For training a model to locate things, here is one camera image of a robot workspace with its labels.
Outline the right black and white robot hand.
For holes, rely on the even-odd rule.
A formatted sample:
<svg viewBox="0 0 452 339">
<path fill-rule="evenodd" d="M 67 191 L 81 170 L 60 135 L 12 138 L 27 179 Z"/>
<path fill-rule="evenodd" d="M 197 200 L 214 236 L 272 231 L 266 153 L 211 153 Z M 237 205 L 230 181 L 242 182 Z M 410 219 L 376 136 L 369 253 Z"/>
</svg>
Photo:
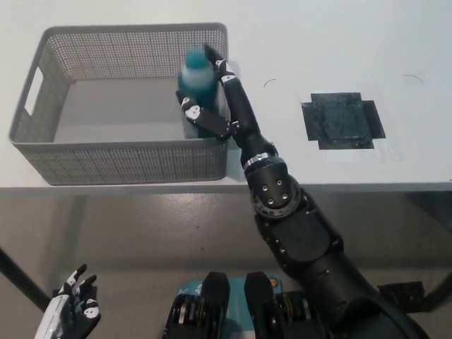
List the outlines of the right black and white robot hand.
<svg viewBox="0 0 452 339">
<path fill-rule="evenodd" d="M 184 91 L 178 90 L 176 96 L 186 120 L 219 141 L 232 137 L 242 150 L 240 162 L 244 170 L 282 163 L 275 146 L 262 136 L 241 81 L 227 60 L 208 44 L 204 45 L 204 53 L 222 86 L 232 119 L 228 120 L 200 106 Z"/>
</svg>

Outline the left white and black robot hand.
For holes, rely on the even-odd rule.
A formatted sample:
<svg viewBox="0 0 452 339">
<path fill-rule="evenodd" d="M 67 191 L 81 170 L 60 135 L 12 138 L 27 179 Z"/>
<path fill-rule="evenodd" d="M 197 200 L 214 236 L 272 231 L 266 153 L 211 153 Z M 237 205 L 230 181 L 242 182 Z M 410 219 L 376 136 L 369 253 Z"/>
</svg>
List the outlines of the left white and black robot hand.
<svg viewBox="0 0 452 339">
<path fill-rule="evenodd" d="M 35 339 L 87 338 L 100 322 L 96 275 L 82 279 L 87 266 L 83 264 L 53 291 L 37 328 Z"/>
</svg>

